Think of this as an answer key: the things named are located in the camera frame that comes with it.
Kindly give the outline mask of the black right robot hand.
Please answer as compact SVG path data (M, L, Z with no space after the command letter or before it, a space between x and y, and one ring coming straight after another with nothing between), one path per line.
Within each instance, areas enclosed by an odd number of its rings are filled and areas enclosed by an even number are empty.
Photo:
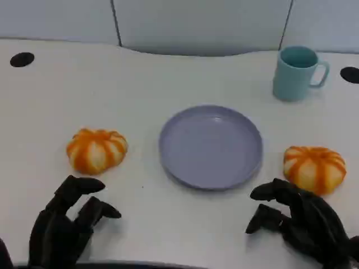
M358 263L358 237L347 235L339 216L323 198L278 178L254 188L250 197L260 202L276 200L288 206L291 215L261 203L246 234L260 229L280 233L288 245L323 268Z

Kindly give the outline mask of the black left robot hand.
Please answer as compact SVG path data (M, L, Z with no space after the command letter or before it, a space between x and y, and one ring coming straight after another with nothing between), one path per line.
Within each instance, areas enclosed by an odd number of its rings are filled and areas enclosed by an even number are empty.
M95 178L69 175L36 218L29 240L29 268L75 268L102 217L121 218L112 205L92 196L74 220L66 213L85 194L105 184Z

